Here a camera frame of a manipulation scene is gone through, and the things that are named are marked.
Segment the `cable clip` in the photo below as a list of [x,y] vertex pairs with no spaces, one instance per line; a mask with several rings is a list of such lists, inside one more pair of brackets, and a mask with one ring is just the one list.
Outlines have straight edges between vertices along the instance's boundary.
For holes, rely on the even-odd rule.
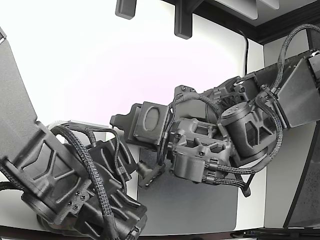
[[125,173],[125,170],[124,170],[124,168],[122,166],[120,166],[120,167],[116,168],[116,172],[120,176],[120,175]]

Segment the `white wall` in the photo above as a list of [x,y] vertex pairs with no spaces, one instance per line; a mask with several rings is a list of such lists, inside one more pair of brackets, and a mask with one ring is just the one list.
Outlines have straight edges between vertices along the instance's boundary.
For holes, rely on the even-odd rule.
[[[193,37],[184,40],[174,35],[168,3],[138,0],[132,20],[116,17],[115,7],[116,0],[1,1],[1,28],[45,125],[59,119],[108,125],[134,103],[168,104],[178,85],[202,92],[243,74],[239,34],[194,16]],[[248,71],[263,68],[263,47],[252,41],[249,47]],[[0,204],[0,225],[39,229],[21,194],[9,192],[0,194],[1,202],[10,199]]]

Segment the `bolt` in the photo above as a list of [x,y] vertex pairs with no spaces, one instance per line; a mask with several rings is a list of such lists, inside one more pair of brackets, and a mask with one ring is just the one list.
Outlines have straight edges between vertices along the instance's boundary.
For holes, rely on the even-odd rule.
[[239,93],[244,93],[246,91],[246,89],[244,88],[244,87],[241,87],[240,89],[239,89]]

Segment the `circular cover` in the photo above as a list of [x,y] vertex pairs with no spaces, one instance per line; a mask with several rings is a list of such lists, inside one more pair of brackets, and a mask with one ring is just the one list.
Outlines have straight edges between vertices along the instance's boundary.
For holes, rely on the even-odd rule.
[[234,117],[240,113],[246,115],[250,112],[250,106],[247,102],[240,102],[232,107],[229,107],[227,110],[225,110],[221,117],[222,119],[228,119],[231,117]]

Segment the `bracket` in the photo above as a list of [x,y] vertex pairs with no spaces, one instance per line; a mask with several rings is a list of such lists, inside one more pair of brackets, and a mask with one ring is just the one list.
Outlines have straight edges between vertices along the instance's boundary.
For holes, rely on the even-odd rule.
[[5,32],[0,27],[0,41],[1,41],[1,39],[6,39],[6,38],[7,38],[7,35],[5,34]]
[[137,0],[117,0],[115,15],[124,19],[132,19],[136,15]]
[[[183,39],[192,37],[193,12],[204,0],[175,0],[174,34]],[[132,19],[136,14],[137,0],[117,0],[115,15]]]
[[176,0],[174,34],[183,39],[192,37],[193,12],[204,0]]

